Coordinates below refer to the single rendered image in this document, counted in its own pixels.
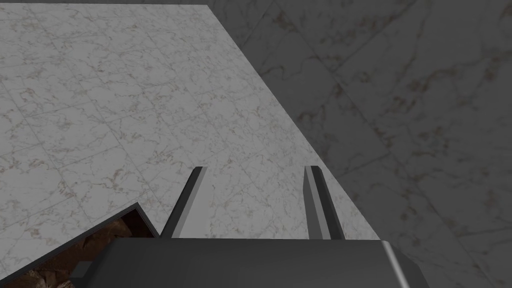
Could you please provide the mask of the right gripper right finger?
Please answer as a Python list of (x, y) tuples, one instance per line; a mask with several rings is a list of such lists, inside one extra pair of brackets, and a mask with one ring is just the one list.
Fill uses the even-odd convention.
[(345, 240), (322, 169), (304, 167), (303, 199), (310, 240)]

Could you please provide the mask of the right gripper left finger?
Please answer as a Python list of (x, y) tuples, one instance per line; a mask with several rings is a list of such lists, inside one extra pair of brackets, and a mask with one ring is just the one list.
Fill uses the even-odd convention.
[(159, 237), (206, 238), (208, 231), (208, 168), (193, 169)]

